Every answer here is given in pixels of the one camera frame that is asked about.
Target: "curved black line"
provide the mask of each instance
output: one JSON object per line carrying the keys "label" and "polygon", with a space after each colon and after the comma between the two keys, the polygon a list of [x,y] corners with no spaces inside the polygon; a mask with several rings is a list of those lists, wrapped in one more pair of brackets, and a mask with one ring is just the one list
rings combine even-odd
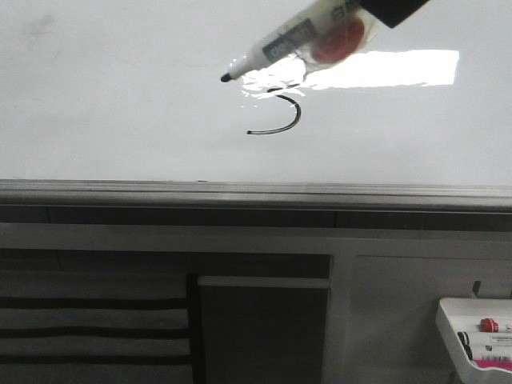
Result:
{"label": "curved black line", "polygon": [[[298,86],[298,84],[293,84],[292,86],[288,86],[287,89],[294,88],[296,86]],[[267,91],[267,93],[271,93],[271,92],[275,92],[276,90],[283,90],[283,89],[284,88],[270,88]],[[248,130],[247,134],[259,134],[259,135],[261,135],[261,134],[280,134],[281,132],[291,130],[294,126],[296,126],[298,124],[298,122],[300,122],[301,117],[302,117],[302,109],[301,109],[301,106],[298,104],[298,102],[296,102],[292,98],[283,96],[282,94],[276,94],[275,96],[277,98],[282,98],[283,100],[290,102],[295,107],[296,113],[295,113],[294,120],[287,126],[284,126],[282,128],[277,128],[276,130]]]}

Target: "red marker cap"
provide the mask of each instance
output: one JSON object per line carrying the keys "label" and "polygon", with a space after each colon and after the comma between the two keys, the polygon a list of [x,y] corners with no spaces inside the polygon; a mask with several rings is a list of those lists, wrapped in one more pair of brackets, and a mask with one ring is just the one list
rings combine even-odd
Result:
{"label": "red marker cap", "polygon": [[498,324],[492,318],[480,320],[480,332],[498,332]]}
{"label": "red marker cap", "polygon": [[311,55],[320,64],[335,64],[355,52],[364,36],[364,22],[352,18],[314,42]]}

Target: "white plastic holder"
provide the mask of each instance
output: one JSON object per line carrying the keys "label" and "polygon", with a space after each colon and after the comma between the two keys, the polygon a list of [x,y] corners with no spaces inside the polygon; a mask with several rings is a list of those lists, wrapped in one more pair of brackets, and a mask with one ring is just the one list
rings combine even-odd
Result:
{"label": "white plastic holder", "polygon": [[479,332],[482,318],[512,318],[512,300],[483,298],[442,298],[436,324],[465,384],[511,384],[512,372],[501,368],[480,368],[467,357],[457,332]]}

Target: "white wall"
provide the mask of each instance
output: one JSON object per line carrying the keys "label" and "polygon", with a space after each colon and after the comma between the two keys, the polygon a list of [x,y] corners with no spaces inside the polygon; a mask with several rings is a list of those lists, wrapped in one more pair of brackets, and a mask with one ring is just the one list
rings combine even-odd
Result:
{"label": "white wall", "polygon": [[509,0],[430,0],[363,51],[423,50],[418,84],[360,55],[245,135],[293,110],[219,77],[308,3],[1,2],[0,178],[512,185]]}

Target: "black stripe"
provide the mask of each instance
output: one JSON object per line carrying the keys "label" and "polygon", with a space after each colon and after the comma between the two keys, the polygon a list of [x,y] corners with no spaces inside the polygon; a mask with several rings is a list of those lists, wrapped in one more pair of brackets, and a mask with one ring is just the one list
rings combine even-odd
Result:
{"label": "black stripe", "polygon": [[9,356],[0,355],[0,364],[99,364],[130,366],[180,366],[190,364],[188,355],[178,356]]}
{"label": "black stripe", "polygon": [[188,338],[189,331],[187,329],[148,330],[102,328],[95,326],[56,326],[51,328],[0,330],[0,338],[52,338],[58,336],[95,336],[100,338],[148,338],[170,340],[176,338]]}
{"label": "black stripe", "polygon": [[427,0],[362,0],[361,6],[388,27],[394,28],[426,2]]}
{"label": "black stripe", "polygon": [[186,297],[189,300],[190,355],[194,384],[206,384],[205,347],[202,335],[201,296],[198,276],[186,277]]}
{"label": "black stripe", "polygon": [[174,310],[187,308],[186,298],[117,300],[109,298],[0,298],[0,308],[17,310]]}

